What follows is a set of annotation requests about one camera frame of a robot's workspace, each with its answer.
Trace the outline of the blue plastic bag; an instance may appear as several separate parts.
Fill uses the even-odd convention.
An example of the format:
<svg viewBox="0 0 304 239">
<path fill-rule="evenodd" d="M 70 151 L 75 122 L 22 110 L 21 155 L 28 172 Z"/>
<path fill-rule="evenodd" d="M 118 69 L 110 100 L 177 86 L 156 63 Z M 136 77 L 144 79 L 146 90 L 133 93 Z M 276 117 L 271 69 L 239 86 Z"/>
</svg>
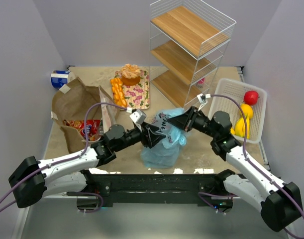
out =
<svg viewBox="0 0 304 239">
<path fill-rule="evenodd" d="M 151 119 L 150 123 L 159 128 L 159 132 L 165 138 L 158 142 L 153 148 L 142 149 L 140 157 L 145 167 L 166 169 L 175 165 L 180 150 L 187 143 L 186 133 L 167 122 L 167 119 L 181 115 L 183 108 L 160 110 Z"/>
</svg>

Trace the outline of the red snack packet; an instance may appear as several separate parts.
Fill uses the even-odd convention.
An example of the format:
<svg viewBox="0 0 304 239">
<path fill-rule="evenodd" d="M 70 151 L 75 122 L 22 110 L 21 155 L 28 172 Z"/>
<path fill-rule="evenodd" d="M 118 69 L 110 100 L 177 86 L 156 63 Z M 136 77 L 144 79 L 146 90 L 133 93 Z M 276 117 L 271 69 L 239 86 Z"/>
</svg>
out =
<svg viewBox="0 0 304 239">
<path fill-rule="evenodd" d="M 86 139 L 86 133 L 89 141 L 96 141 L 101 137 L 100 133 L 101 120 L 90 119 L 86 120 L 63 120 L 64 126 L 69 126 L 78 130 L 80 135 Z"/>
</svg>

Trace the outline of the brown paper grocery bag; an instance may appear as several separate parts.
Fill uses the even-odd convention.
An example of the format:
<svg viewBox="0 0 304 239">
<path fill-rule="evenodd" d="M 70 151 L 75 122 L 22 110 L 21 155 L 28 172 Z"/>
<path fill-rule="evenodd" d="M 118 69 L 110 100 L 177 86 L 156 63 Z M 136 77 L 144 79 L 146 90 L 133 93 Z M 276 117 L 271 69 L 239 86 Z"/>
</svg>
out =
<svg viewBox="0 0 304 239">
<path fill-rule="evenodd" d="M 80 78 L 64 85 L 52 100 L 51 118 L 63 132 L 69 153 L 85 148 L 84 120 L 87 120 L 89 144 L 97 142 L 116 123 L 120 109 L 96 103 L 113 103 L 112 97 L 101 86 L 87 86 Z"/>
</svg>

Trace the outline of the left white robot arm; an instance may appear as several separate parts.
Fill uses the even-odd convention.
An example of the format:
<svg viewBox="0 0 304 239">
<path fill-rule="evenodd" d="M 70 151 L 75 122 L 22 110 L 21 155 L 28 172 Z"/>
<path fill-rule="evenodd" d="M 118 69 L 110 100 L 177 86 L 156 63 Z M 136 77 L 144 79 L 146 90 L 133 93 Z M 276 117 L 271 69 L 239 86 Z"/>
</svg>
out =
<svg viewBox="0 0 304 239">
<path fill-rule="evenodd" d="M 108 164 L 116 158 L 116 152 L 139 142 L 144 147 L 153 148 L 165 137 L 158 127 L 149 123 L 131 130 L 114 124 L 99 141 L 84 150 L 54 159 L 27 157 L 8 179 L 16 204 L 19 208 L 29 207 L 49 190 L 48 183 L 80 170 Z"/>
</svg>

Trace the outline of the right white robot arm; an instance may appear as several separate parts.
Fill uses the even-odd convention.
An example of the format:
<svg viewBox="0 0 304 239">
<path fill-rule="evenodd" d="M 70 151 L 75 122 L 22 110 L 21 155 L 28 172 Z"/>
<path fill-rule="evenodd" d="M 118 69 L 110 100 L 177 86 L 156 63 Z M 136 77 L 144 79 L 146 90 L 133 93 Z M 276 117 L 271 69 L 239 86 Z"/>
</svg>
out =
<svg viewBox="0 0 304 239">
<path fill-rule="evenodd" d="M 285 183 L 246 152 L 230 133 L 228 113 L 217 111 L 209 119 L 191 107 L 168 123 L 186 132 L 195 129 L 212 137 L 214 153 L 244 175 L 244 178 L 236 174 L 227 176 L 223 180 L 225 190 L 254 207 L 270 229 L 279 232 L 304 217 L 299 187 L 293 182 Z"/>
</svg>

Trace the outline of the floral pattern tray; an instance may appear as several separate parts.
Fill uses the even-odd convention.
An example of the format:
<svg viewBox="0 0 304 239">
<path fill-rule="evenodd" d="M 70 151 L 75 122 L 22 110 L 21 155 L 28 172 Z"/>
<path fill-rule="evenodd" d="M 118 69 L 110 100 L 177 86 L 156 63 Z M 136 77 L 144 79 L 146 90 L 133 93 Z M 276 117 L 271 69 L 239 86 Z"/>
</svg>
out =
<svg viewBox="0 0 304 239">
<path fill-rule="evenodd" d="M 121 69 L 116 71 L 114 78 L 121 78 Z M 146 110 L 150 106 L 149 75 L 140 69 L 140 82 L 134 86 L 122 85 L 127 107 Z"/>
</svg>

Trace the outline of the yellow banana bunch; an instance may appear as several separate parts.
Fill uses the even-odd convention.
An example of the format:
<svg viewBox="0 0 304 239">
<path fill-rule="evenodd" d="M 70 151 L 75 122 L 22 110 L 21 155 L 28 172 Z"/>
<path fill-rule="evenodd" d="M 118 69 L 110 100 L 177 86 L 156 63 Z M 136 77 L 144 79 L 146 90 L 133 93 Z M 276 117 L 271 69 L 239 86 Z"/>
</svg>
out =
<svg viewBox="0 0 304 239">
<path fill-rule="evenodd" d="M 245 130 L 247 130 L 247 139 L 250 138 L 250 119 L 246 117 L 240 118 L 235 125 L 235 135 L 244 138 L 245 137 Z"/>
</svg>

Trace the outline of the white plastic fruit basket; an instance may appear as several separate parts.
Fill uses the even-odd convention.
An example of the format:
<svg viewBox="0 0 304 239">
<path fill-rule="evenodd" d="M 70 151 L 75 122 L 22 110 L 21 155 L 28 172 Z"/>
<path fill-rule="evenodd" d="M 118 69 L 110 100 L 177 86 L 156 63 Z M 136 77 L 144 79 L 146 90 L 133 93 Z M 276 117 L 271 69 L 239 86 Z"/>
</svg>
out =
<svg viewBox="0 0 304 239">
<path fill-rule="evenodd" d="M 263 125 L 265 119 L 265 111 L 267 104 L 267 93 L 261 88 L 243 83 L 240 81 L 222 78 L 219 80 L 215 93 L 217 95 L 225 95 L 236 101 L 238 104 L 243 103 L 243 98 L 246 92 L 256 91 L 259 95 L 258 102 L 252 106 L 253 118 L 250 120 L 250 137 L 248 143 L 257 144 L 261 141 Z M 209 109 L 208 117 L 212 118 L 216 111 L 224 111 L 229 114 L 232 126 L 235 127 L 240 119 L 240 110 L 236 103 L 223 97 L 213 97 Z"/>
</svg>

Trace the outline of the yellow lemon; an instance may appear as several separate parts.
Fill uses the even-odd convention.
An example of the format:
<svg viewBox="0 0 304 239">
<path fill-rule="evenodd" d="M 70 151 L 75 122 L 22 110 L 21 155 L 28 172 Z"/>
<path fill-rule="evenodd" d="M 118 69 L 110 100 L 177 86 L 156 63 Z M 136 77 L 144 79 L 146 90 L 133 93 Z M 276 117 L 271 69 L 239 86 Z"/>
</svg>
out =
<svg viewBox="0 0 304 239">
<path fill-rule="evenodd" d="M 249 118 L 249 119 L 252 119 L 253 116 L 254 116 L 254 111 L 252 109 L 252 107 L 248 104 L 242 104 L 241 105 L 241 109 L 242 111 L 244 112 L 244 115 Z"/>
</svg>

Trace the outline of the red apple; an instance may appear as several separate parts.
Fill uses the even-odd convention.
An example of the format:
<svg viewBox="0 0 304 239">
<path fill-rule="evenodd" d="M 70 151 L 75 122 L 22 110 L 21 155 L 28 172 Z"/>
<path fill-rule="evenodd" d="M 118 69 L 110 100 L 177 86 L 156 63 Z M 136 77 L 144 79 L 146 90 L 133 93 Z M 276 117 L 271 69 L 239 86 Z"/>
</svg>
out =
<svg viewBox="0 0 304 239">
<path fill-rule="evenodd" d="M 258 99 L 259 99 L 259 94 L 257 91 L 247 91 L 243 98 L 244 103 L 251 106 L 257 104 Z"/>
</svg>

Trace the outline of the peeled orange on cup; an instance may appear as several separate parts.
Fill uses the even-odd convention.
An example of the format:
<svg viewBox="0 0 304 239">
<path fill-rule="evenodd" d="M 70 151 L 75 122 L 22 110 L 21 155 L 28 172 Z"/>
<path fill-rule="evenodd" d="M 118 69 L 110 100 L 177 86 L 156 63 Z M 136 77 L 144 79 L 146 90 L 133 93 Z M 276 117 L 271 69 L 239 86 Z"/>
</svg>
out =
<svg viewBox="0 0 304 239">
<path fill-rule="evenodd" d="M 137 65 L 125 64 L 121 68 L 121 81 L 126 86 L 134 86 L 140 82 L 140 68 Z"/>
</svg>

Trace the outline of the blue white paper roll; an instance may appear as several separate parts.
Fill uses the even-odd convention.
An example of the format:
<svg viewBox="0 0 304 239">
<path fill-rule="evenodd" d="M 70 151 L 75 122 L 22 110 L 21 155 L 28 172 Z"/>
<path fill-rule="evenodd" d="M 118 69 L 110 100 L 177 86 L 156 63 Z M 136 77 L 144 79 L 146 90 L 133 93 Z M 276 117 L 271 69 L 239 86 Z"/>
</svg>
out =
<svg viewBox="0 0 304 239">
<path fill-rule="evenodd" d="M 55 89 L 61 88 L 76 78 L 75 74 L 69 70 L 53 71 L 50 76 L 51 84 Z"/>
</svg>

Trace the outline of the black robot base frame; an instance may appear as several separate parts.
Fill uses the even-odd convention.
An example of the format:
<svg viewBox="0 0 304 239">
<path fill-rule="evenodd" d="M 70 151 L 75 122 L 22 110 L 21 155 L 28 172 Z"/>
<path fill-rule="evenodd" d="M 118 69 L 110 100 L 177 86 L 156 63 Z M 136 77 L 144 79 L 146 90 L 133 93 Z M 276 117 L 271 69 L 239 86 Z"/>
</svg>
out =
<svg viewBox="0 0 304 239">
<path fill-rule="evenodd" d="M 198 196 L 206 193 L 205 199 L 224 208 L 232 206 L 227 198 L 223 180 L 234 172 L 226 169 L 218 174 L 92 174 L 82 170 L 86 186 L 81 191 L 86 195 L 98 193 L 104 207 L 115 204 L 194 204 L 206 206 Z"/>
</svg>

